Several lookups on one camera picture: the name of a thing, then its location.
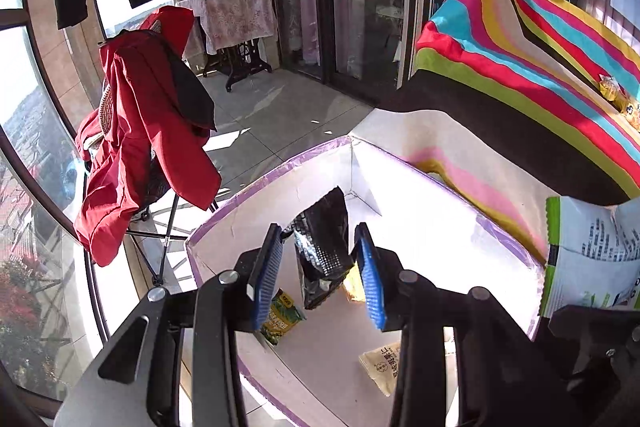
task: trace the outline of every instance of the green stripe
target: green stripe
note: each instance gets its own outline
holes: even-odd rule
[[[549,244],[560,246],[560,198],[546,198],[546,230]]]
[[[570,143],[606,172],[626,192],[629,198],[640,196],[640,187],[625,169],[615,163],[576,127],[562,121],[521,92],[506,87],[492,78],[483,76],[463,62],[449,60],[432,48],[418,50],[415,56],[415,63],[419,70],[434,71],[434,73],[447,76],[520,111],[531,120],[543,125],[549,131],[561,137],[565,142]]]
[[[546,302],[549,299],[549,293],[551,293],[551,285],[554,281],[554,275],[556,273],[556,267],[546,265],[545,269],[545,287],[542,290],[542,299],[540,299],[540,315],[545,314]]]

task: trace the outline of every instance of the green and white package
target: green and white package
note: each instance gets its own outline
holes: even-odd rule
[[[640,308],[640,198],[615,206],[548,198],[546,222],[543,317],[568,304]]]

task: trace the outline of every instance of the green snack packet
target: green snack packet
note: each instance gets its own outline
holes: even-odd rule
[[[294,304],[293,299],[282,289],[278,289],[276,295],[271,299],[269,316],[260,328],[260,333],[273,346],[277,346],[281,336],[305,319],[305,315]]]

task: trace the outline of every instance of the jacket sleeve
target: jacket sleeve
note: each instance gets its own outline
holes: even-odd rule
[[[206,210],[218,193],[220,175],[202,149],[202,138],[193,134],[165,90],[172,77],[164,50],[150,40],[142,48],[122,50],[121,60],[167,181],[181,198]]]

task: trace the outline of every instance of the small table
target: small table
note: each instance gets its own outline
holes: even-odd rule
[[[278,28],[271,0],[183,0],[177,5],[193,10],[200,20],[207,54],[217,53],[218,69],[228,75],[228,92],[250,74],[271,73],[258,51],[258,40],[275,35]],[[190,40],[198,38],[197,33],[192,32]]]

